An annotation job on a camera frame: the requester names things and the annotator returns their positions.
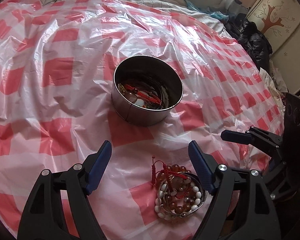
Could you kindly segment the silver wire bangle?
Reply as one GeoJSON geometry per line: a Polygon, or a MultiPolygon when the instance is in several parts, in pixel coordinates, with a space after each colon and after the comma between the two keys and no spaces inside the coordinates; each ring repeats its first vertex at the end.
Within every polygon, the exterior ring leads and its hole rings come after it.
{"type": "Polygon", "coordinates": [[[186,218],[198,211],[206,198],[207,192],[195,174],[178,172],[161,182],[154,211],[165,220],[186,218]]]}

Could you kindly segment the white papers beside bed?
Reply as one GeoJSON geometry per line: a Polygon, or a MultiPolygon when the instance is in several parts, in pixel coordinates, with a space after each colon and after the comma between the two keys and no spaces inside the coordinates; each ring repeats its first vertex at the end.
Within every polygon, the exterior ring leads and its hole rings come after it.
{"type": "Polygon", "coordinates": [[[273,97],[284,98],[288,88],[283,80],[279,68],[276,68],[272,60],[269,60],[269,70],[260,68],[260,76],[273,97]]]}

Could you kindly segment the black puffer jacket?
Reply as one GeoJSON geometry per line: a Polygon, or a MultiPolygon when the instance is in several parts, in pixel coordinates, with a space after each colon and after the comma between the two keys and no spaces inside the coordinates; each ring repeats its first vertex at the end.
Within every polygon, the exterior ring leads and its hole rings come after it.
{"type": "Polygon", "coordinates": [[[235,19],[230,18],[225,24],[226,31],[243,47],[258,70],[262,68],[269,72],[272,47],[257,25],[243,16],[240,13],[235,19]]]}

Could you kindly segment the round stainless steel tin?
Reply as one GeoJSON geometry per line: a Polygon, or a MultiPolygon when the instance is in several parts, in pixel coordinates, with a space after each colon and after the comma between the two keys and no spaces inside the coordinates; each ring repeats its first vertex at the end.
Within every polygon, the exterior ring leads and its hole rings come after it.
{"type": "Polygon", "coordinates": [[[183,97],[183,71],[175,61],[136,55],[113,74],[111,100],[117,114],[136,126],[152,126],[168,116],[183,97]]]}

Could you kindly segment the light blue plastic bag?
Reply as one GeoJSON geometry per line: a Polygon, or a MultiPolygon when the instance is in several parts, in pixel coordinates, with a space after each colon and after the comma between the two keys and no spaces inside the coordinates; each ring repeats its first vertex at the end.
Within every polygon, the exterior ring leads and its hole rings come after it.
{"type": "Polygon", "coordinates": [[[190,9],[190,10],[194,10],[194,11],[197,11],[197,12],[202,12],[204,14],[207,14],[210,17],[221,21],[222,23],[227,23],[228,20],[229,20],[228,15],[226,15],[226,14],[224,14],[224,13],[222,13],[222,12],[216,10],[216,9],[210,9],[210,8],[204,9],[204,8],[197,7],[196,5],[194,5],[189,0],[184,0],[184,1],[186,3],[187,8],[190,9]]]}

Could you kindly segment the wardrobe with tree decal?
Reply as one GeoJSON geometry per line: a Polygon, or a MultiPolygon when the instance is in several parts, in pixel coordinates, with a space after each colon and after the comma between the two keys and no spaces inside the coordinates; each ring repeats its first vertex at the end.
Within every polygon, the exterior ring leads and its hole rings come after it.
{"type": "Polygon", "coordinates": [[[300,92],[300,4],[297,0],[260,0],[248,20],[269,41],[270,59],[288,90],[300,92]]]}

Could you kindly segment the red white checkered plastic sheet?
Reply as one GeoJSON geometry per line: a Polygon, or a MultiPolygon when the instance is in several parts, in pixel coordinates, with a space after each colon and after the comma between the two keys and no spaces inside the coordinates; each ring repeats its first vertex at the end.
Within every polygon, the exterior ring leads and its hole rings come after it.
{"type": "Polygon", "coordinates": [[[128,0],[0,3],[0,220],[13,236],[39,173],[107,140],[89,197],[105,235],[189,239],[207,205],[159,218],[152,161],[192,169],[194,140],[221,164],[264,170],[264,153],[221,139],[251,126],[281,134],[283,115],[243,48],[192,16],[128,0]]]}

